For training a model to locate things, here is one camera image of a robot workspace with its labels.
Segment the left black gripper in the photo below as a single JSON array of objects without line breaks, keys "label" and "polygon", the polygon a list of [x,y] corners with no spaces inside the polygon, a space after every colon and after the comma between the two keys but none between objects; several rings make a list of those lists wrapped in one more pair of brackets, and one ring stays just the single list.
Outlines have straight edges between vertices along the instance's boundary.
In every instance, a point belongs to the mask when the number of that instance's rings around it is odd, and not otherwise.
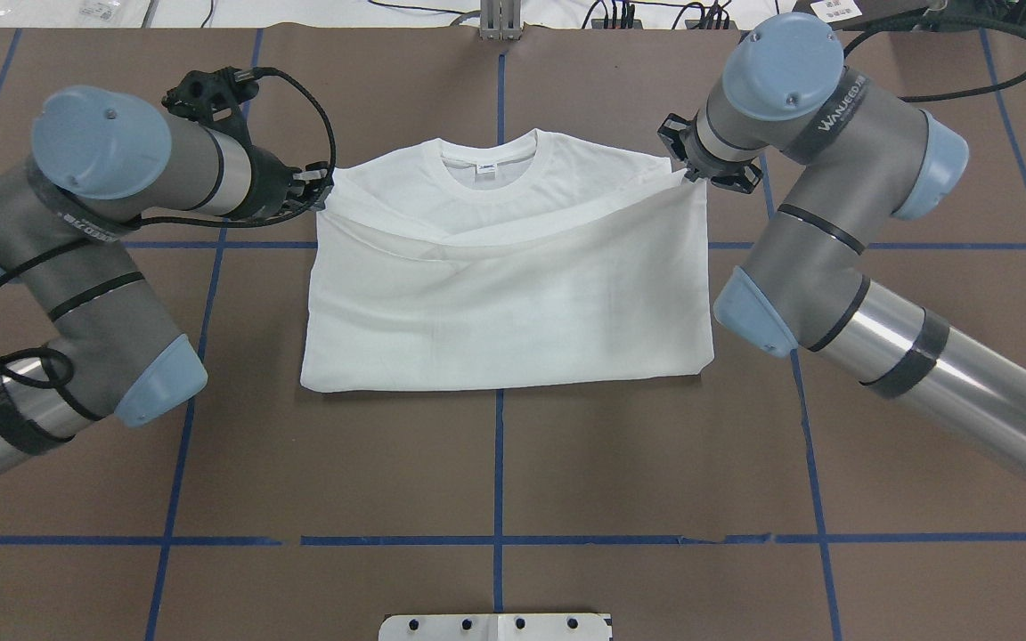
[{"label": "left black gripper", "polygon": [[202,127],[218,154],[210,191],[188,208],[188,216],[171,216],[172,223],[284,223],[326,207],[334,190],[329,162],[289,166],[251,139],[243,106],[256,97],[266,77],[280,78],[318,106],[295,78],[267,66],[191,70],[160,101],[168,114]]}]

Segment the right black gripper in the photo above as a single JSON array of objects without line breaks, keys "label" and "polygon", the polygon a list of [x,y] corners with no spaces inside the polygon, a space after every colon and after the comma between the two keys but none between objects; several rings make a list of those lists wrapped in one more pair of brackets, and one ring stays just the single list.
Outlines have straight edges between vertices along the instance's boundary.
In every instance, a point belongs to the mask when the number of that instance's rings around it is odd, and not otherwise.
[{"label": "right black gripper", "polygon": [[687,168],[685,178],[690,182],[707,181],[741,194],[752,194],[761,183],[762,170],[756,164],[759,151],[725,142],[707,114],[700,112],[690,120],[668,114],[658,134],[669,154]]}]

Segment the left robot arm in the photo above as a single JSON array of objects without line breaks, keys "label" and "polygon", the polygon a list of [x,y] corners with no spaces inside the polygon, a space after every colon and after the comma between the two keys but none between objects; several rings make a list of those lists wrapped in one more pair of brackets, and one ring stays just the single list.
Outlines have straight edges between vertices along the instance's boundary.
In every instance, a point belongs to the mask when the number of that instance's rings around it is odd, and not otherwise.
[{"label": "left robot arm", "polygon": [[[324,123],[327,157],[282,163],[243,115],[277,77]],[[45,99],[28,156],[0,174],[0,475],[102,419],[142,426],[208,373],[123,239],[153,224],[253,230],[324,206],[329,115],[285,70],[191,70],[162,105],[90,85]]]}]

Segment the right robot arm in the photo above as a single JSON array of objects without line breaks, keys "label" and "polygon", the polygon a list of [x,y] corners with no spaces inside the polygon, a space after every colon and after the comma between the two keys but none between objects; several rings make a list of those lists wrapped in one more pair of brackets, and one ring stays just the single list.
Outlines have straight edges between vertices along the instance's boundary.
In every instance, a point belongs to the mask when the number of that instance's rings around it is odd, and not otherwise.
[{"label": "right robot arm", "polygon": [[849,68],[837,32],[803,12],[753,28],[695,116],[659,134],[689,181],[738,193],[761,182],[763,150],[803,169],[717,296],[721,325],[777,357],[822,354],[1026,480],[1026,369],[858,267],[889,221],[956,187],[960,134]]}]

